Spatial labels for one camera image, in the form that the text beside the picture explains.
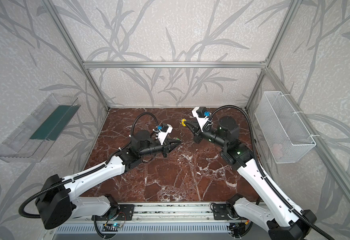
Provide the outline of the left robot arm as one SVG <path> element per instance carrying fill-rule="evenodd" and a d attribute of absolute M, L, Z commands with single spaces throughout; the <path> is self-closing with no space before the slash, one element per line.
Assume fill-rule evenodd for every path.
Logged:
<path fill-rule="evenodd" d="M 83 198 L 92 187 L 115 176 L 122 175 L 143 162 L 145 156 L 167 155 L 181 144 L 180 140 L 167 139 L 160 132 L 153 139 L 149 131 L 142 130 L 131 137 L 130 143 L 108 160 L 77 174 L 60 178 L 49 177 L 42 194 L 36 198 L 36 207 L 45 229 L 54 229 L 67 220 L 88 215 L 103 216 L 113 206 L 110 197 Z"/>

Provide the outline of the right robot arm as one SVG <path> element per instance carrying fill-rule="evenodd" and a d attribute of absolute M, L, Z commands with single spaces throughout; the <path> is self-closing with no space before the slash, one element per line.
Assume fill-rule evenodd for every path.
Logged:
<path fill-rule="evenodd" d="M 256 164 L 255 154 L 239 139 L 240 128 L 236 121 L 229 116 L 218 121 L 217 128 L 202 131 L 201 123 L 206 120 L 197 118 L 196 121 L 182 120 L 182 125 L 188 127 L 194 135 L 194 141 L 200 143 L 205 139 L 221 147 L 221 157 L 232 166 L 254 188 L 266 204 L 266 208 L 253 204 L 245 197 L 237 195 L 228 200 L 228 212 L 233 218 L 243 217 L 258 225 L 273 240 L 303 240 L 311 227 L 296 216 L 291 209 L 278 197 L 280 193 L 300 214 L 314 223 L 315 214 L 303 210 L 296 205 L 269 177 L 262 166 Z"/>

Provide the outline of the small circuit board left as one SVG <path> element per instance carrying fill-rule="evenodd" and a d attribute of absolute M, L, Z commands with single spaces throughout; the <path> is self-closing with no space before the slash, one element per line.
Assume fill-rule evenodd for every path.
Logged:
<path fill-rule="evenodd" d="M 124 223 L 105 223 L 102 227 L 103 232 L 118 232 L 124 227 Z"/>

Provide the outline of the small circuit board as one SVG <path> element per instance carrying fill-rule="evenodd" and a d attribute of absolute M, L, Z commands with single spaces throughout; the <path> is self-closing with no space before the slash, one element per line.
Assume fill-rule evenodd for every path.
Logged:
<path fill-rule="evenodd" d="M 103 232 L 118 232 L 124 227 L 124 223 L 105 223 L 102 227 Z"/>
<path fill-rule="evenodd" d="M 228 234 L 234 239 L 241 239 L 248 234 L 252 228 L 252 222 L 246 221 L 245 223 L 230 223 L 227 226 Z"/>

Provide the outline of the small circuit board right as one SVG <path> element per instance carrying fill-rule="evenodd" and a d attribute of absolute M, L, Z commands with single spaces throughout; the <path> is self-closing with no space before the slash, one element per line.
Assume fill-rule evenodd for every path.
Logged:
<path fill-rule="evenodd" d="M 234 239 L 241 239 L 248 234 L 252 228 L 252 222 L 246 221 L 245 223 L 230 223 L 227 226 L 228 234 Z"/>

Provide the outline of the aluminium mounting rail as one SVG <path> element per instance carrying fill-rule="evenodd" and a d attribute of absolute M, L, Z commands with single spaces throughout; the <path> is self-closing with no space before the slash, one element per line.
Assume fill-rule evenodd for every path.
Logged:
<path fill-rule="evenodd" d="M 267 228 L 268 222 L 276 221 L 280 227 L 288 227 L 298 220 L 294 209 L 289 209 L 287 205 L 274 202 L 267 202 L 267 208 L 263 208 L 246 198 L 239 198 L 232 205 L 236 213 L 247 220 Z M 90 216 L 102 216 L 111 206 L 119 204 L 104 196 L 97 198 L 78 198 L 63 207 L 56 207 L 53 210 L 40 212 L 46 229 L 54 229 L 70 219 L 84 218 Z M 154 220 L 215 220 L 210 210 L 210 204 L 143 204 L 135 205 L 132 221 L 154 221 Z"/>

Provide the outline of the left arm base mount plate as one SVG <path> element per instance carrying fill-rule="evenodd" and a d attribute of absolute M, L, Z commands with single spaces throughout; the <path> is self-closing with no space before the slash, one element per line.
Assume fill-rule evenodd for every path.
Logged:
<path fill-rule="evenodd" d="M 113 205 L 111 208 L 102 216 L 92 216 L 92 220 L 96 221 L 131 221 L 134 215 L 135 205 L 123 204 Z"/>

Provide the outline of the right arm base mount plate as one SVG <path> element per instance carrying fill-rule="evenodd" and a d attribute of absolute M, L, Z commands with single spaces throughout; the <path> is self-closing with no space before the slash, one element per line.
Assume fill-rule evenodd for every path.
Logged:
<path fill-rule="evenodd" d="M 239 216 L 232 205 L 211 203 L 210 210 L 215 220 L 247 221 L 247 218 Z"/>

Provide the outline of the aluminium frame horizontal bar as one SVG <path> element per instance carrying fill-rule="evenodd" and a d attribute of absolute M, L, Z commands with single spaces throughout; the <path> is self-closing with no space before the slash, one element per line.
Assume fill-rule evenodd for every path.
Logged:
<path fill-rule="evenodd" d="M 261 69 L 265 62 L 83 62 L 85 68 L 249 68 Z"/>

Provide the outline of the clear plastic wall tray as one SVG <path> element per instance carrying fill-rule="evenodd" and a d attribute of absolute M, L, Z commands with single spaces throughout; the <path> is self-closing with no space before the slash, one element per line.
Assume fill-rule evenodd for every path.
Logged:
<path fill-rule="evenodd" d="M 6 163 L 39 163 L 81 107 L 77 97 L 50 94 L 0 144 Z"/>

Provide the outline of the aluminium frame corner post right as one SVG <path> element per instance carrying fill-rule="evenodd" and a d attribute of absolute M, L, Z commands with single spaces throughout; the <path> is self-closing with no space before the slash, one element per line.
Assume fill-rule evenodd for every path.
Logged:
<path fill-rule="evenodd" d="M 245 109 L 247 111 L 249 110 L 251 103 L 253 102 L 253 100 L 255 98 L 256 92 L 258 91 L 259 87 L 261 86 L 261 83 L 262 83 L 263 78 L 265 76 L 265 71 L 270 68 L 272 60 L 275 57 L 277 50 L 279 49 L 279 47 L 283 41 L 283 38 L 285 37 L 286 32 L 287 32 L 288 28 L 290 27 L 301 3 L 302 3 L 302 0 L 292 0 L 290 2 L 290 5 L 289 5 L 288 10 L 286 12 L 286 15 L 282 21 L 281 27 L 280 27 L 280 29 L 275 37 L 275 40 L 271 46 L 271 49 L 270 49 L 266 59 L 264 60 L 265 66 L 261 68 L 261 71 L 260 71 L 260 74 L 259 74 L 258 79 L 256 81 L 256 84 L 255 84 L 255 86 L 251 92 L 251 95 L 249 97 L 249 100 L 246 104 Z"/>

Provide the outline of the aluminium frame corner post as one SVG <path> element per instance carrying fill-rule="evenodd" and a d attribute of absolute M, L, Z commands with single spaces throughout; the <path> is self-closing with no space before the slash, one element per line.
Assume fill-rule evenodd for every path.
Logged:
<path fill-rule="evenodd" d="M 81 72 L 84 74 L 86 80 L 88 81 L 88 83 L 90 84 L 90 86 L 92 87 L 92 89 L 94 90 L 96 95 L 98 96 L 98 98 L 99 98 L 100 102 L 102 103 L 102 105 L 104 106 L 104 108 L 107 111 L 109 111 L 110 106 L 108 105 L 108 102 L 106 101 L 105 97 L 101 93 L 98 85 L 96 84 L 95 80 L 93 79 L 93 77 L 91 76 L 89 71 L 85 68 L 84 61 L 80 55 L 80 52 L 78 51 L 77 47 L 75 46 L 75 43 L 74 43 L 72 37 L 70 36 L 70 34 L 69 34 L 65 24 L 64 24 L 64 21 L 60 17 L 58 10 L 55 7 L 53 1 L 43 0 L 42 3 L 43 3 L 44 9 L 46 10 L 47 14 L 51 17 L 57 30 L 59 31 L 63 40 L 65 41 L 69 50 L 71 51 L 76 63 L 79 65 Z"/>
<path fill-rule="evenodd" d="M 290 27 L 301 3 L 302 3 L 302 0 L 292 0 L 290 2 L 290 5 L 289 5 L 288 10 L 286 12 L 286 15 L 282 21 L 281 27 L 280 27 L 280 29 L 275 37 L 275 40 L 271 46 L 271 49 L 270 49 L 266 59 L 264 60 L 265 66 L 261 68 L 261 71 L 260 71 L 260 74 L 259 74 L 258 79 L 256 81 L 256 84 L 255 84 L 255 86 L 251 92 L 251 95 L 249 97 L 249 100 L 246 104 L 245 109 L 247 111 L 249 110 L 251 103 L 253 102 L 253 100 L 255 98 L 256 92 L 258 91 L 259 87 L 261 86 L 261 83 L 262 83 L 263 78 L 265 76 L 265 71 L 270 68 L 272 60 L 275 57 L 277 50 L 279 49 L 279 47 L 283 41 L 283 38 L 285 37 L 286 32 L 287 32 L 288 28 Z"/>

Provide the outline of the aluminium frame corner post left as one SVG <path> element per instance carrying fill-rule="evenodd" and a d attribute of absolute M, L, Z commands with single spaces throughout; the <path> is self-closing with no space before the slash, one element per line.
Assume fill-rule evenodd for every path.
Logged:
<path fill-rule="evenodd" d="M 104 108 L 107 111 L 109 111 L 110 106 L 108 105 L 108 102 L 106 101 L 105 97 L 101 93 L 98 85 L 96 84 L 95 80 L 93 79 L 93 77 L 91 76 L 89 71 L 85 68 L 84 61 L 80 55 L 80 52 L 78 51 L 77 47 L 75 46 L 75 43 L 74 43 L 72 37 L 70 36 L 70 34 L 69 34 L 65 24 L 64 24 L 64 21 L 60 17 L 58 10 L 55 7 L 53 1 L 43 0 L 42 3 L 43 3 L 44 9 L 46 10 L 47 14 L 51 17 L 57 30 L 59 31 L 63 40 L 65 41 L 69 50 L 71 51 L 76 63 L 79 65 L 81 72 L 84 74 L 86 80 L 88 81 L 88 83 L 90 84 L 90 86 L 92 87 L 92 89 L 94 90 L 96 95 L 98 96 L 98 98 L 99 98 L 100 102 L 102 103 L 102 105 L 104 106 Z"/>

